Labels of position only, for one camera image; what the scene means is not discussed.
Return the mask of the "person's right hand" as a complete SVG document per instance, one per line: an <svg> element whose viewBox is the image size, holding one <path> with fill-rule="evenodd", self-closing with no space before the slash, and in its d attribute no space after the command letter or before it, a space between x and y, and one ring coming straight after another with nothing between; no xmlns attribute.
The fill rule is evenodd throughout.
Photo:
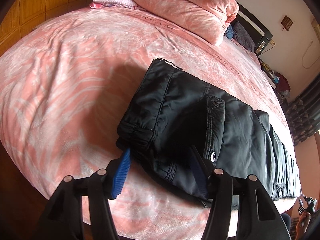
<svg viewBox="0 0 320 240"><path fill-rule="evenodd" d="M300 215L299 220L296 225L296 237L295 240L302 239L304 234L306 233L306 230L309 226L311 219L311 214L308 211L303 211L303 213Z"/></svg>

